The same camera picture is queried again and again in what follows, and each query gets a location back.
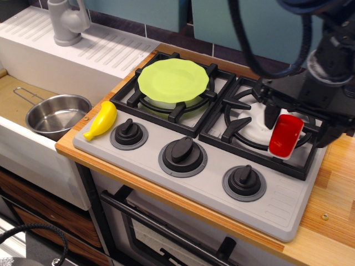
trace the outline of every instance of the yellow toy banana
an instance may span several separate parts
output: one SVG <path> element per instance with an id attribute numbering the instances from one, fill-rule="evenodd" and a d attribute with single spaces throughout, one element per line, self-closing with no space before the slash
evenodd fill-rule
<path id="1" fill-rule="evenodd" d="M 105 133 L 115 122 L 117 116 L 116 106 L 110 101 L 104 101 L 101 104 L 101 110 L 92 123 L 89 132 L 83 134 L 87 140 L 91 140 L 94 136 Z"/>

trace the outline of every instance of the stove knob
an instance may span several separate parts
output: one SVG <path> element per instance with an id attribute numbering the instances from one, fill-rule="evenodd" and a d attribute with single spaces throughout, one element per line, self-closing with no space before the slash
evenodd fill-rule
<path id="1" fill-rule="evenodd" d="M 165 166 L 175 172 L 190 172 L 198 168 L 203 162 L 201 148 L 191 137 L 168 144 L 163 154 Z"/>
<path id="2" fill-rule="evenodd" d="M 261 187 L 260 178 L 250 165 L 237 168 L 229 177 L 228 185 L 241 196 L 252 196 Z"/>
<path id="3" fill-rule="evenodd" d="M 143 138 L 143 131 L 140 126 L 133 123 L 131 118 L 116 128 L 115 140 L 117 143 L 130 146 L 138 143 Z"/>

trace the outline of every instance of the wooden countertop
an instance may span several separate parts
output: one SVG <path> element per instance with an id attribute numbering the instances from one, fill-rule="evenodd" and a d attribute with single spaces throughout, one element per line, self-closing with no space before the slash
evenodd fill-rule
<path id="1" fill-rule="evenodd" d="M 257 78 L 245 66 L 217 60 L 207 55 L 165 44 L 158 46 L 157 51 L 179 52 L 182 58 L 207 65 L 217 63 L 220 69 L 235 72 L 238 76 Z M 148 62 L 154 53 L 139 67 Z M 103 95 L 102 101 L 109 100 L 133 75 L 134 72 L 108 95 Z M 88 121 L 99 110 L 100 103 L 87 115 Z M 354 138 L 342 136 L 328 146 L 296 237 L 293 241 L 284 243 L 76 149 L 72 144 L 73 138 L 88 121 L 82 119 L 56 143 L 55 147 L 60 154 L 297 265 L 355 265 Z M 328 220 L 322 218 L 324 214 L 328 216 Z"/>

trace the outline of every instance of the green plate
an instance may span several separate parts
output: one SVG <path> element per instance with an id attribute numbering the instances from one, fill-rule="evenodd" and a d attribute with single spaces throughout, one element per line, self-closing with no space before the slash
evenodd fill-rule
<path id="1" fill-rule="evenodd" d="M 145 67 L 138 77 L 146 96 L 164 103 L 189 101 L 206 90 L 209 77 L 203 67 L 183 59 L 165 59 Z"/>

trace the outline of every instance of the burner grate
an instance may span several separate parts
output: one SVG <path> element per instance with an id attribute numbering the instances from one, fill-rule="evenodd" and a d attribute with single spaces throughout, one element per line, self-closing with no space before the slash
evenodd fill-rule
<path id="1" fill-rule="evenodd" d="M 233 110 L 251 109 L 251 106 L 241 101 L 241 99 L 251 95 L 252 88 L 255 84 L 255 80 L 240 77 L 234 87 L 219 103 L 216 111 L 200 132 L 199 140 L 281 173 L 285 173 L 300 180 L 305 180 L 317 151 L 315 145 L 315 128 L 317 128 L 317 126 L 313 118 L 308 117 L 309 123 L 305 123 L 303 128 L 305 135 L 299 139 L 295 148 L 295 150 L 297 150 L 305 144 L 309 146 L 307 150 L 307 158 L 302 165 L 293 165 L 287 160 L 272 157 L 265 152 L 267 151 L 268 146 L 256 143 L 240 134 L 239 131 L 251 122 L 251 117 L 231 120 L 230 114 Z M 248 89 L 239 92 L 242 86 L 244 88 L 247 87 Z M 221 117 L 223 117 L 227 128 L 221 133 L 216 133 L 218 130 L 216 130 L 215 124 L 218 119 L 221 119 Z"/>
<path id="2" fill-rule="evenodd" d="M 170 58 L 180 58 L 180 54 L 172 53 L 169 55 L 158 52 L 143 68 L 158 60 Z M 110 99 L 110 101 L 115 104 L 118 110 L 195 138 L 208 119 L 208 115 L 215 110 L 217 103 L 221 101 L 222 96 L 224 96 L 229 88 L 231 88 L 236 82 L 236 75 L 234 73 L 220 70 L 216 64 L 211 64 L 209 66 L 202 64 L 198 65 L 205 69 L 207 75 L 209 76 L 209 84 L 206 90 L 198 96 L 201 100 L 191 106 L 187 106 L 186 103 L 177 103 L 173 109 L 167 109 L 154 106 L 149 103 L 146 100 L 146 95 L 140 91 L 138 86 L 138 77 L 143 69 L 138 69 L 135 72 L 135 76 L 131 78 Z M 226 81 L 223 88 L 221 88 L 219 92 L 215 92 L 216 79 L 223 79 Z M 185 125 L 181 122 L 181 118 L 184 114 L 189 113 L 193 115 L 193 112 L 198 109 L 203 110 L 203 114 L 198 118 L 196 123 L 193 125 Z"/>

